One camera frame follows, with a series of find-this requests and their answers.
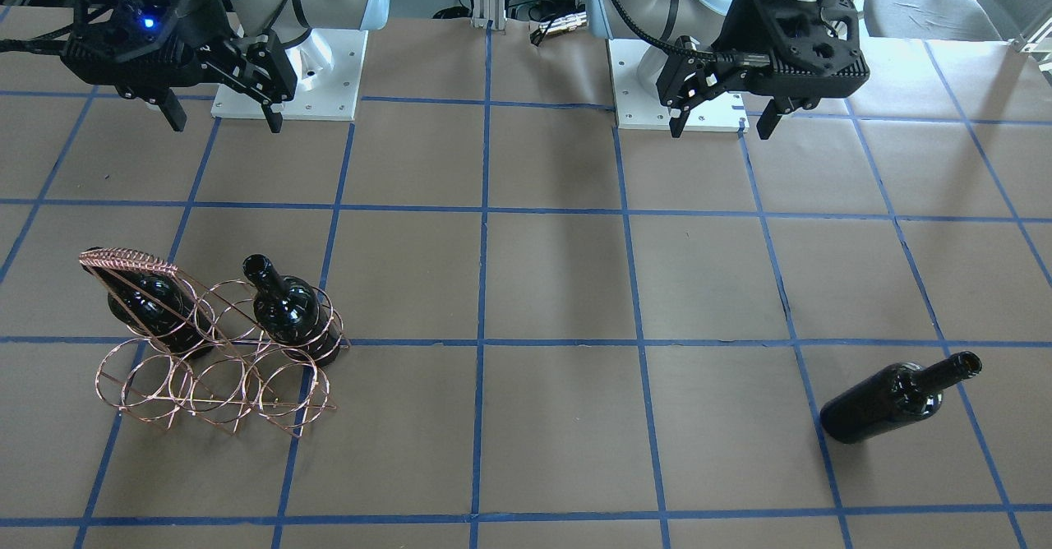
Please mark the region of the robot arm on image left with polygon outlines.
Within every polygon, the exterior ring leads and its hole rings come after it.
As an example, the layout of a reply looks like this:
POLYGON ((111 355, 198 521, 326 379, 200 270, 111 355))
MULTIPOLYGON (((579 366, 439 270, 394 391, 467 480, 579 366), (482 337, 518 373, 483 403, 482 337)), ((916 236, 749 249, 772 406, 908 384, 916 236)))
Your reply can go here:
POLYGON ((351 122, 369 32, 390 0, 76 0, 50 50, 94 85, 187 123, 177 88, 216 84, 215 118, 351 122))

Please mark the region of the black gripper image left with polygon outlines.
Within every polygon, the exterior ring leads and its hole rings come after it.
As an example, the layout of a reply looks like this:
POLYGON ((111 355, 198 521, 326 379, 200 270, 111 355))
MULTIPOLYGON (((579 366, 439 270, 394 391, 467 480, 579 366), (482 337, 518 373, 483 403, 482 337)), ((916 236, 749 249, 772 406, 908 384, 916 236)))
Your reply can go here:
POLYGON ((270 133, 299 77, 275 33, 234 36, 222 0, 76 0, 62 62, 92 85, 141 99, 182 133, 187 111, 174 88, 221 82, 261 107, 270 133))

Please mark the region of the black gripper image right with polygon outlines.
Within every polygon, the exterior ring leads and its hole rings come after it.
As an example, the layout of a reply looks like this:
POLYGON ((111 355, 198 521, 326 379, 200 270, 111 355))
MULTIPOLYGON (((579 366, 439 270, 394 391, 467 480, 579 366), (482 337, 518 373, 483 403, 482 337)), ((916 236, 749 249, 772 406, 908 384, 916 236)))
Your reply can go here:
POLYGON ((729 90, 773 97, 758 116, 760 140, 769 140, 794 99, 853 95, 870 78, 851 0, 732 0, 713 48, 717 63, 681 35, 664 65, 664 104, 673 138, 700 104, 729 90), (712 85, 708 77, 717 81, 712 85))

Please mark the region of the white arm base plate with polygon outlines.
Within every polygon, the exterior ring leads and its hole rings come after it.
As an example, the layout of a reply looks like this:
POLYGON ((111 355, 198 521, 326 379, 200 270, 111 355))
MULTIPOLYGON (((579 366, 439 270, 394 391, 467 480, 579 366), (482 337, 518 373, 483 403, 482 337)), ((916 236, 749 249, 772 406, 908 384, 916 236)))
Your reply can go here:
POLYGON ((352 122, 368 39, 367 30, 313 29, 286 50, 299 81, 271 110, 285 121, 352 122))
MULTIPOLYGON (((655 88, 667 55, 641 39, 609 39, 607 47, 619 127, 667 131, 672 111, 660 103, 655 88)), ((749 127, 743 99, 727 93, 692 108, 684 133, 737 133, 749 127)))

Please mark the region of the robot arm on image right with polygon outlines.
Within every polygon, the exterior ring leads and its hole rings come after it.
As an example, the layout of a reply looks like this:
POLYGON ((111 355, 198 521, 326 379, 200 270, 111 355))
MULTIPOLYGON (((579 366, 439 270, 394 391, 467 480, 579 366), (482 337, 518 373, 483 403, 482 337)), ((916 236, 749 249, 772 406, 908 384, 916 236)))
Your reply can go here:
POLYGON ((730 92, 766 96, 758 136, 784 116, 853 95, 870 78, 852 0, 586 0, 602 39, 647 44, 639 79, 677 138, 730 92))

